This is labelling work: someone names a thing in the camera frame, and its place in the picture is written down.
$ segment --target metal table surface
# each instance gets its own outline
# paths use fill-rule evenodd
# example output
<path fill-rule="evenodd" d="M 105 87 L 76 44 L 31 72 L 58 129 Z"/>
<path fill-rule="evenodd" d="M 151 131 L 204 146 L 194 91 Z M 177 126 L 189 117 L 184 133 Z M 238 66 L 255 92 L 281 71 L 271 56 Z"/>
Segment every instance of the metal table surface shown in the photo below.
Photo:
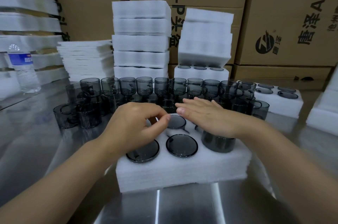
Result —
<path fill-rule="evenodd" d="M 52 109 L 67 101 L 66 83 L 60 80 L 44 86 L 39 94 L 0 111 L 0 206 L 48 174 L 105 128 L 109 116 L 93 129 L 59 130 Z M 304 125 L 318 95 L 316 91 L 302 92 L 305 103 L 299 120 L 269 113 L 267 121 L 337 175 L 337 137 Z M 244 180 L 121 194 L 115 169 L 110 168 L 87 194 L 69 223 L 298 223 L 276 195 L 279 200 L 249 171 Z"/>

